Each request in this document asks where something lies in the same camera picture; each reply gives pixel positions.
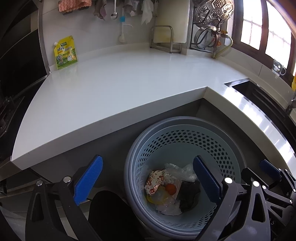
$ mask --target white rag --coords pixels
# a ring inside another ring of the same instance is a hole
[[[141,24],[143,24],[144,22],[147,24],[152,19],[153,2],[151,0],[144,0],[142,5],[142,11],[143,15]]]

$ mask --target person's leg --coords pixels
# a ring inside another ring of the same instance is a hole
[[[132,209],[110,191],[98,192],[92,199],[89,223],[103,241],[144,240]]]

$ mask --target perforated trash can wall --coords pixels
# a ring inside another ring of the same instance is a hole
[[[194,239],[213,214],[201,187],[198,205],[179,216],[159,214],[146,200],[144,185],[152,170],[164,169],[165,163],[184,167],[201,155],[211,170],[217,168],[223,177],[240,183],[240,172],[246,167],[234,141],[219,127],[194,117],[172,117],[153,124],[133,143],[125,163],[124,183],[128,201],[137,217],[153,231],[175,239]],[[231,219],[240,202],[236,202]]]

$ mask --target mug handle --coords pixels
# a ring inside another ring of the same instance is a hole
[[[280,72],[280,75],[285,75],[285,74],[287,73],[287,69],[286,69],[285,67],[283,67],[283,69],[285,70],[285,73],[282,74],[282,73]]]

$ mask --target window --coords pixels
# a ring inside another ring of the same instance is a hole
[[[287,74],[290,85],[295,75],[295,39],[280,13],[266,0],[235,0],[233,47],[272,68],[273,59]]]

